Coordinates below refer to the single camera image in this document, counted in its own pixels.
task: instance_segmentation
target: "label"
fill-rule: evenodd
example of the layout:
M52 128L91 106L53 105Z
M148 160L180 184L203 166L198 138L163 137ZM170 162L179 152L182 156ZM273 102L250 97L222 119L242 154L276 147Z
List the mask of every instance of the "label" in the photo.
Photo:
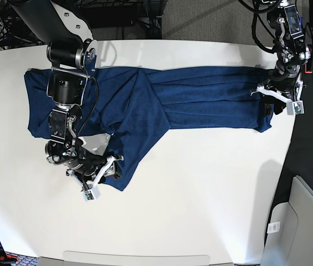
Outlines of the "label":
M279 232L279 229L280 229L280 222L270 223L268 224L267 234L277 233Z

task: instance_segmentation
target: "cloth fold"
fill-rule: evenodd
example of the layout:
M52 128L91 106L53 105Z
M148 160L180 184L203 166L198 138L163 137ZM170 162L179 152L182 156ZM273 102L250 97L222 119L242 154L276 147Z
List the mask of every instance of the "cloth fold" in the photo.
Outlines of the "cloth fold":
M24 78L34 137L50 138L48 116L54 102L46 95L50 70L31 70ZM269 129L260 96L250 91L266 79L264 69L197 67L174 70L106 68L96 71L99 101L81 136L112 135L106 152L123 155L123 178L105 184L123 191L140 160L169 129L232 127ZM86 86L82 112L86 119L96 87Z

